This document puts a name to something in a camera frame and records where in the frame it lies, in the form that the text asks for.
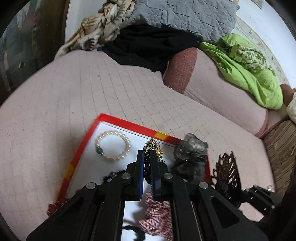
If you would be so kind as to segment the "pink bolster pillow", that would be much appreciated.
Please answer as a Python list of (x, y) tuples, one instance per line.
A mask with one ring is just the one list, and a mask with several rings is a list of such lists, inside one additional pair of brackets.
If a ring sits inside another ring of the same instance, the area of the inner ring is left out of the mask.
[(185, 49), (168, 62), (164, 85), (206, 106), (244, 130), (260, 137), (268, 111), (247, 91), (228, 82), (202, 50)]

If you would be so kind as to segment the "stained glass door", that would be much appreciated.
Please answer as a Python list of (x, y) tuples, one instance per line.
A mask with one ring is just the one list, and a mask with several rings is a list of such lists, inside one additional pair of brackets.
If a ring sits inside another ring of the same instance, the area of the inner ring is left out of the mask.
[(54, 59), (53, 1), (29, 1), (1, 36), (1, 85), (12, 93)]

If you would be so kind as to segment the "pink quilted bed cover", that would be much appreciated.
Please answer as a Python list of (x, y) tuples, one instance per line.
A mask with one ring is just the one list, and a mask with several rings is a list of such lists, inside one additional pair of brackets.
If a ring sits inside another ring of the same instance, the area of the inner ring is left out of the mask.
[(208, 143), (214, 165), (233, 152), (242, 188), (273, 186), (263, 141), (165, 86), (160, 73), (73, 51), (26, 80), (1, 106), (1, 214), (24, 240), (47, 218), (83, 137), (101, 113)]

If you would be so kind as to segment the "striped brown cushion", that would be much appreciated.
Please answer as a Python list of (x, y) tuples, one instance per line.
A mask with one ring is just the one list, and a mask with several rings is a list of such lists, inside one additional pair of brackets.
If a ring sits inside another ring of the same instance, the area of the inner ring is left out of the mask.
[(295, 164), (295, 123), (284, 120), (269, 128), (260, 138), (269, 158), (274, 190), (283, 196)]

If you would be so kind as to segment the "red white checked scrunchie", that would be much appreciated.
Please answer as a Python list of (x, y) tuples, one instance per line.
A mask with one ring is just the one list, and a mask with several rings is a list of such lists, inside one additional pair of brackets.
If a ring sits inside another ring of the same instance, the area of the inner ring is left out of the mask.
[(170, 202), (154, 201), (149, 191), (145, 195), (145, 205), (145, 215), (139, 221), (139, 227), (148, 235), (173, 240)]

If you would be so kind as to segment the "red polka dot scrunchie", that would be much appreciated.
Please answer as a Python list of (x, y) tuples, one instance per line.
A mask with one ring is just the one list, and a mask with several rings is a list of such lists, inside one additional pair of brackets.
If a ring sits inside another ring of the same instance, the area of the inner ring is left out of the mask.
[(48, 205), (47, 215), (51, 216), (53, 213), (55, 213), (62, 205), (64, 205), (68, 201), (67, 198), (65, 199), (59, 199), (53, 204)]

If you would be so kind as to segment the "floral beige cloth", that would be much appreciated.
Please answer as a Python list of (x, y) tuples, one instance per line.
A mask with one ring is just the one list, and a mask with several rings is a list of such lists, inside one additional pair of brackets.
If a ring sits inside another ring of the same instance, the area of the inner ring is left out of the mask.
[(95, 15), (81, 21), (80, 27), (56, 52), (58, 59), (73, 50), (92, 51), (114, 41), (123, 23), (135, 8), (136, 1), (104, 1)]

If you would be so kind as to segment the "grey quilted blanket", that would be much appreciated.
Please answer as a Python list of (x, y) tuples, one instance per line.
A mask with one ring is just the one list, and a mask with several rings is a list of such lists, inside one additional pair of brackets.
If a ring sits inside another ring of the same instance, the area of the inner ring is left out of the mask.
[(170, 27), (214, 44), (232, 32), (239, 8), (238, 4), (227, 0), (137, 1), (122, 26)]

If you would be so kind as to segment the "black decorative hair comb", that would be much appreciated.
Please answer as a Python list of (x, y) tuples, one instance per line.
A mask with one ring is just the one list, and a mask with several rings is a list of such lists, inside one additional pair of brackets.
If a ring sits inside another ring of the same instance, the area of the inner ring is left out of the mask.
[(241, 181), (233, 151), (219, 156), (211, 176), (212, 185), (223, 197), (234, 200), (241, 192)]

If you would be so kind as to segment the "green blanket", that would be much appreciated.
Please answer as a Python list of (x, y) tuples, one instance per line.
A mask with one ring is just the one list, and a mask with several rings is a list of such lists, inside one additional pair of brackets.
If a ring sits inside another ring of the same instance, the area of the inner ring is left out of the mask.
[(282, 90), (263, 53), (238, 34), (226, 35), (221, 41), (220, 46), (203, 42), (200, 49), (212, 58), (228, 82), (251, 93), (260, 106), (280, 109)]

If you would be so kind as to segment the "white plastic bag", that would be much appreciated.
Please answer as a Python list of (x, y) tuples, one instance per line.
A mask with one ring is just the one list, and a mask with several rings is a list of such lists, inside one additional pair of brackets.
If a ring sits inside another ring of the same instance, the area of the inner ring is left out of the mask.
[(287, 106), (287, 114), (291, 121), (296, 123), (296, 93), (293, 94), (292, 100)]

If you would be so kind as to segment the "red tray box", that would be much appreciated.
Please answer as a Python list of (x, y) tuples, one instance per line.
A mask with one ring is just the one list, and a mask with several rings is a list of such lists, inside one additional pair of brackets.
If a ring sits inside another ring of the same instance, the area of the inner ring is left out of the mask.
[[(125, 148), (123, 140), (117, 136), (105, 137), (100, 142), (105, 156), (95, 152), (95, 140), (99, 135), (107, 131), (119, 131), (128, 137), (132, 147), (125, 158), (118, 161), (114, 159)], [(173, 156), (174, 147), (181, 142), (181, 139), (111, 115), (100, 114), (87, 131), (74, 154), (63, 178), (57, 200), (71, 198), (76, 191), (89, 182), (100, 185), (103, 177), (110, 172), (126, 169), (129, 163), (136, 161), (138, 150), (141, 150), (146, 141), (151, 138), (154, 138), (159, 143), (160, 148), (163, 150), (163, 160), (168, 167), (171, 167), (175, 161)]]

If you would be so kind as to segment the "grey velvet scrunchie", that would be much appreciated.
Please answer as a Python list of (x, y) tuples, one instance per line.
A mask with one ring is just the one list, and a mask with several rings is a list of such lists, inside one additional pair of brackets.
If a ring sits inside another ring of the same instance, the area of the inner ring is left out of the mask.
[(171, 171), (190, 183), (198, 184), (204, 180), (208, 144), (193, 133), (185, 135), (175, 146), (175, 162)]

